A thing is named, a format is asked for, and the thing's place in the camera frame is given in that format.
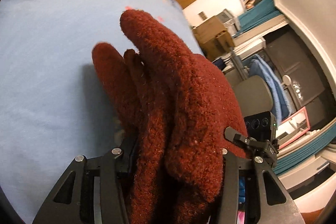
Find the dark red knit sweater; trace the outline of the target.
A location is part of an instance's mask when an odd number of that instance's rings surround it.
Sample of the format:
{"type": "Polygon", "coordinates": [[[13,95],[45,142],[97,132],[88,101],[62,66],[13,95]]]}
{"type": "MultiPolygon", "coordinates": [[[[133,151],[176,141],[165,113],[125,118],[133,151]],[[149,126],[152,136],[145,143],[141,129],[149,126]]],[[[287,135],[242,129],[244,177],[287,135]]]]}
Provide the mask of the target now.
{"type": "Polygon", "coordinates": [[[247,132],[235,94],[212,62],[149,13],[124,11],[120,27],[134,49],[98,43],[92,59],[125,135],[138,142],[129,222],[206,223],[222,188],[222,151],[246,157],[224,139],[228,127],[247,132]]]}

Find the grey chair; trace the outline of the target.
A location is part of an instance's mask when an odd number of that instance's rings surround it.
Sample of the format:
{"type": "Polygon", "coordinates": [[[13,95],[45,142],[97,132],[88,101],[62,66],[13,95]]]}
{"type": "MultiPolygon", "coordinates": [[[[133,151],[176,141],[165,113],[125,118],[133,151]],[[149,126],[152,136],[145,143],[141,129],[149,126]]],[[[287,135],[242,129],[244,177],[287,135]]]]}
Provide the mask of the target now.
{"type": "Polygon", "coordinates": [[[260,76],[242,80],[234,73],[227,73],[226,78],[234,91],[243,117],[272,110],[272,94],[260,76]]]}

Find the pink framed box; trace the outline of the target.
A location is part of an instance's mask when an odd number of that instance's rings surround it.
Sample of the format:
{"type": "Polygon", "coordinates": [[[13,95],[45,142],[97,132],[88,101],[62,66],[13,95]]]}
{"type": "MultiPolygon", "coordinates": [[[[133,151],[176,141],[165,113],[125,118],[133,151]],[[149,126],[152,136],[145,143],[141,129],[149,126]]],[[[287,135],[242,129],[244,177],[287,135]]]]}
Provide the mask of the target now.
{"type": "Polygon", "coordinates": [[[310,121],[306,107],[292,114],[280,124],[276,130],[279,149],[290,145],[310,130],[310,121]]]}

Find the light blue towel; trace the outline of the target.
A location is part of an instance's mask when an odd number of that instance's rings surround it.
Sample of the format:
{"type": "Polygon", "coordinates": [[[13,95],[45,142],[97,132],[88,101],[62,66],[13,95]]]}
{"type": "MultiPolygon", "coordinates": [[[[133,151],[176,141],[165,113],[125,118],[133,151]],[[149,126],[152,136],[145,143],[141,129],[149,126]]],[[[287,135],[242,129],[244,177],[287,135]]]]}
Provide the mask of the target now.
{"type": "Polygon", "coordinates": [[[259,76],[268,85],[273,98],[271,113],[276,118],[277,127],[291,115],[291,106],[282,84],[271,67],[258,55],[254,54],[249,61],[249,77],[259,76]]]}

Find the wooden bedside cabinet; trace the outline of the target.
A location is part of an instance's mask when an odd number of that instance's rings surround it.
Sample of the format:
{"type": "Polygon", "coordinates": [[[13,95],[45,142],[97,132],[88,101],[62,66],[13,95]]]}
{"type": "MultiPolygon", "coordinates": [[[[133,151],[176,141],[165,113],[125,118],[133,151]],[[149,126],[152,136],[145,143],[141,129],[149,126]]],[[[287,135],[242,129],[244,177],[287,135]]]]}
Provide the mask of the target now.
{"type": "Polygon", "coordinates": [[[214,61],[229,53],[235,46],[232,36],[217,16],[213,16],[195,27],[193,34],[209,61],[214,61]]]}

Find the white printer box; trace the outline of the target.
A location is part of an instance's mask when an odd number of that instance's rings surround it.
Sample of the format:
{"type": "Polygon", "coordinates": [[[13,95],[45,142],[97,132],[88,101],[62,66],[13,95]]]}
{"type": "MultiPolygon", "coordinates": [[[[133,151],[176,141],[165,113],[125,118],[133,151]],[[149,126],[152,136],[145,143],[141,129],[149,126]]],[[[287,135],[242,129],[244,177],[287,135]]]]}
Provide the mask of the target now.
{"type": "Polygon", "coordinates": [[[233,14],[227,9],[221,11],[217,15],[217,18],[221,21],[221,23],[224,25],[224,27],[227,29],[231,36],[237,35],[240,31],[241,27],[239,19],[233,16],[233,14]]]}

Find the teal curtain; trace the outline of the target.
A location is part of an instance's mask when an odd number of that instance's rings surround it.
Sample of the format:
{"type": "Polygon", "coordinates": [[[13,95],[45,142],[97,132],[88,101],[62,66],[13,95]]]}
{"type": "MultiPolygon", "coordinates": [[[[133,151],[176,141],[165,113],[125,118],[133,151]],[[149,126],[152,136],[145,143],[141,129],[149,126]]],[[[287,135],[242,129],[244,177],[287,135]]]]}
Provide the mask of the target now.
{"type": "Polygon", "coordinates": [[[254,8],[238,16],[240,30],[234,34],[234,38],[247,32],[268,20],[282,15],[274,5],[274,0],[262,0],[254,8]]]}

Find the blue dinosaur bed sheet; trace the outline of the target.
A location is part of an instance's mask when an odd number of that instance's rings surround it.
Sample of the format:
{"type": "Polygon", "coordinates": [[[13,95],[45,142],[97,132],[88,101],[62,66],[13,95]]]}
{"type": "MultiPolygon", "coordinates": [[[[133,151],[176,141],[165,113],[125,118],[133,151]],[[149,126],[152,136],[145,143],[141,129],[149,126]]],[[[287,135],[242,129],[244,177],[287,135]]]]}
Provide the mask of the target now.
{"type": "Polygon", "coordinates": [[[175,0],[1,0],[1,187],[31,223],[77,155],[100,156],[121,132],[92,48],[133,44],[120,15],[140,9],[201,50],[175,0]]]}

